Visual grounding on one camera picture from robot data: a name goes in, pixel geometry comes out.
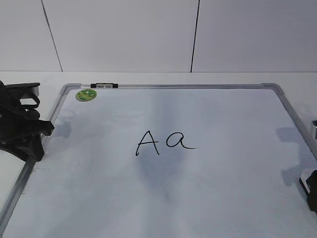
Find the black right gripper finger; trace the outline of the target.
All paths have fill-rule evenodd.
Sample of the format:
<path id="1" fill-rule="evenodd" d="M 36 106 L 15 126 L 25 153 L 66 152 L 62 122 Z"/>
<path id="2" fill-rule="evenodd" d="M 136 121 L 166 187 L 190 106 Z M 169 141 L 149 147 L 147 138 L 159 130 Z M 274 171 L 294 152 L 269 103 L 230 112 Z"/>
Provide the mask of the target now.
<path id="1" fill-rule="evenodd" d="M 311 211 L 317 211 L 317 172 L 313 171 L 312 174 L 306 179 L 309 189 L 307 203 Z"/>

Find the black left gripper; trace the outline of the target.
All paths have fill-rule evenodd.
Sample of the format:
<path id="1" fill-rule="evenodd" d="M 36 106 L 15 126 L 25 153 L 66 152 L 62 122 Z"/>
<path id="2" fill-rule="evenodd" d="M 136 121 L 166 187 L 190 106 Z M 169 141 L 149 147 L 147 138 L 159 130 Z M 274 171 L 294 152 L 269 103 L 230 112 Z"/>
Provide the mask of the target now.
<path id="1" fill-rule="evenodd" d="M 0 149 L 26 162 L 41 161 L 44 149 L 41 135 L 50 136 L 54 126 L 40 120 L 39 103 L 33 99 L 15 99 L 0 83 Z"/>

